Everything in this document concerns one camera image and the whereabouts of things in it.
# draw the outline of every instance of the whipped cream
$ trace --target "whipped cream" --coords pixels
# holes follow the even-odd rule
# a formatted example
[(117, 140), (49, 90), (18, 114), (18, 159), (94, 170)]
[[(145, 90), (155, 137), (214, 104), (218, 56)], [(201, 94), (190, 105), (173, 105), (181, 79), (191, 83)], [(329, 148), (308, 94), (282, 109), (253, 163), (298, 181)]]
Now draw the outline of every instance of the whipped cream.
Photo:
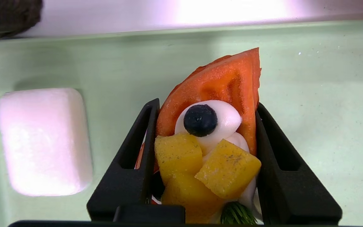
[[(210, 106), (216, 112), (216, 116), (218, 119), (216, 128), (210, 135), (204, 137), (197, 137), (201, 150), (203, 151), (203, 155), (207, 155), (210, 151), (212, 151), (212, 149), (215, 148), (215, 146), (219, 142), (221, 142), (222, 139), (229, 138), (232, 135), (233, 137), (229, 142), (233, 144), (235, 144), (234, 142), (241, 144), (241, 138), (242, 138), (248, 150), (247, 143), (243, 138), (243, 136), (240, 135), (239, 133), (236, 133), (236, 130), (239, 128), (242, 122), (242, 117), (239, 115), (239, 112), (232, 105), (220, 100), (208, 100), (203, 102), (197, 102), (194, 103), (193, 105)], [(176, 121), (175, 134), (178, 134), (180, 132), (187, 132), (186, 128), (184, 128), (184, 123), (183, 123), (184, 115), (186, 115), (187, 110), (193, 105), (188, 106), (180, 114), (179, 118)]]

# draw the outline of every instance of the pale green tray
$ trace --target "pale green tray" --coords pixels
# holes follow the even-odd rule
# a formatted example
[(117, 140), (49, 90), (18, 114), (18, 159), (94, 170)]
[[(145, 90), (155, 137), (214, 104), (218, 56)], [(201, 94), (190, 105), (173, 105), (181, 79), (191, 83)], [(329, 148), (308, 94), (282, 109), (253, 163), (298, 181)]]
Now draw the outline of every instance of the pale green tray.
[(261, 102), (343, 208), (340, 224), (363, 225), (363, 21), (347, 21), (1, 41), (0, 97), (82, 93), (95, 178), (72, 196), (19, 195), (0, 141), (0, 227), (88, 220), (86, 202), (142, 106), (163, 101), (198, 66), (258, 46)]

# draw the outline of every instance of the mango cube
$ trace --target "mango cube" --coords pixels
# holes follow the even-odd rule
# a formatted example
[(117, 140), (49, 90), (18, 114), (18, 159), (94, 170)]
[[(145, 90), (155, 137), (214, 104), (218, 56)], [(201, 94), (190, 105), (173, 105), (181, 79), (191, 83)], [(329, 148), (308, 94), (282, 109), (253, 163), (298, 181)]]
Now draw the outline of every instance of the mango cube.
[(215, 195), (236, 199), (256, 177), (260, 167), (261, 162), (255, 156), (223, 139), (195, 178)]
[(176, 173), (163, 192), (162, 204), (184, 206), (186, 223), (208, 223), (220, 212), (224, 200), (193, 175)]
[(198, 141), (187, 133), (158, 136), (155, 140), (155, 156), (164, 185), (177, 172), (194, 176), (203, 166), (203, 153)]

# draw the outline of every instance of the dark fabric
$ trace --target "dark fabric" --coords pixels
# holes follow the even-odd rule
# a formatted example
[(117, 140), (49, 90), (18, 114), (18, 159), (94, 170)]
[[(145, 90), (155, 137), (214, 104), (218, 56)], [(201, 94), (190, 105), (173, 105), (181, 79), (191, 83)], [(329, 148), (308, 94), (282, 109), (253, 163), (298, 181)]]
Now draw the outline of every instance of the dark fabric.
[(42, 0), (0, 0), (0, 38), (14, 36), (41, 20)]

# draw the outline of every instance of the white cube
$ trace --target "white cube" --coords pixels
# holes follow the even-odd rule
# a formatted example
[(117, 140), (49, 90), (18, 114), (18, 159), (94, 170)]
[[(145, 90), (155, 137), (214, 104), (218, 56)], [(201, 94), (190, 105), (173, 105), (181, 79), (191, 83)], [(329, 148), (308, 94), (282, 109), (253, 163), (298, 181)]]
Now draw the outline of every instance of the white cube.
[(17, 192), (73, 195), (92, 182), (85, 108), (75, 89), (6, 93), (0, 99), (0, 132)]

